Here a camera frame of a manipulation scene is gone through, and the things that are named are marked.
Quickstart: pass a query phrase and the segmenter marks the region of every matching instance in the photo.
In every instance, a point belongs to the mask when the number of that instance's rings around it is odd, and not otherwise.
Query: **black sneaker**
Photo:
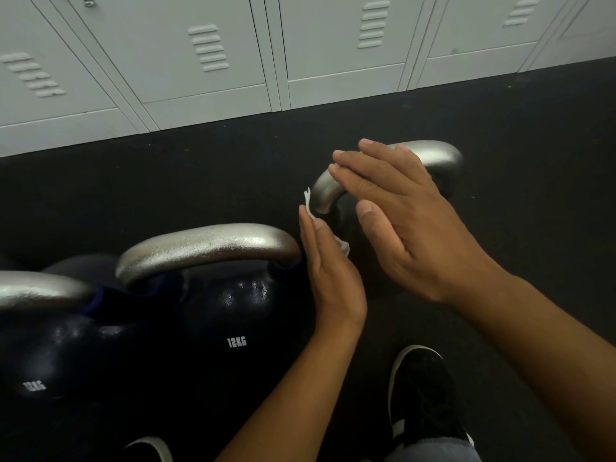
[[[414,345],[399,353],[389,379],[388,405],[394,449],[439,437],[473,444],[460,422],[453,378],[433,349]]]
[[[154,436],[146,436],[128,444],[119,460],[121,462],[173,462],[173,457],[165,441]]]

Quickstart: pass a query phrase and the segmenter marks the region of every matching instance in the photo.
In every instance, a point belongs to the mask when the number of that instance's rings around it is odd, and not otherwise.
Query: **silver metal handle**
[[[168,233],[129,248],[116,277],[129,286],[164,272],[237,259],[264,259],[290,267],[301,260],[297,241],[279,228],[221,224]]]
[[[420,158],[428,173],[440,177],[441,186],[447,190],[453,189],[463,160],[458,149],[443,141],[408,141],[400,144]],[[389,147],[393,149],[396,146],[397,144],[392,144]],[[312,186],[311,211],[328,214],[345,193],[346,190],[332,178],[329,170],[324,171]]]
[[[86,8],[92,8],[92,6],[94,6],[94,0],[83,0],[83,4]]]
[[[96,286],[63,275],[0,271],[0,310],[71,310],[90,303]]]

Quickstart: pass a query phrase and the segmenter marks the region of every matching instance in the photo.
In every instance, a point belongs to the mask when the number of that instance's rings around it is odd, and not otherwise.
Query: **person's left hand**
[[[312,220],[303,205],[299,226],[317,308],[317,331],[350,326],[361,333],[368,307],[357,268],[344,256],[325,221]]]

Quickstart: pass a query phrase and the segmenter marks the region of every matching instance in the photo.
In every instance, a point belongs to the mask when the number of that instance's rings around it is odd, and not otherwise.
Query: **white wipe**
[[[316,217],[312,215],[312,212],[310,211],[310,188],[308,188],[308,191],[304,191],[304,197],[306,199],[306,211],[308,212],[308,215],[311,217],[312,220],[314,220]],[[350,246],[349,243],[347,243],[346,241],[340,240],[340,238],[338,238],[336,235],[334,235],[334,239],[336,241],[336,243],[338,244],[338,246],[340,247],[341,250],[343,250],[344,256],[349,256],[349,251],[350,251]]]

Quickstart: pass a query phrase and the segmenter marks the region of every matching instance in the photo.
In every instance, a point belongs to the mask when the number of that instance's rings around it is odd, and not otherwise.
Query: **vent slot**
[[[507,19],[503,23],[506,26],[521,26],[528,21],[528,17],[535,10],[535,6],[541,0],[518,0],[511,13],[507,15]]]
[[[215,24],[204,24],[203,26],[193,26],[188,29],[190,42],[195,46],[195,53],[199,58],[199,63],[203,66],[201,69],[206,73],[208,71],[216,71],[217,69],[227,69],[229,64],[226,61],[227,55],[223,52],[225,49],[222,46],[220,35],[212,34],[218,32],[218,27]]]
[[[389,15],[389,0],[368,2],[362,8],[363,14],[359,27],[358,48],[370,48],[381,46],[382,40],[366,40],[381,38],[385,35],[386,18]]]
[[[32,90],[37,97],[66,94],[64,89],[58,87],[56,81],[50,79],[51,75],[45,73],[41,65],[27,53],[18,52],[0,55],[0,63],[6,64],[7,69],[15,73],[19,80],[24,82],[27,88]]]

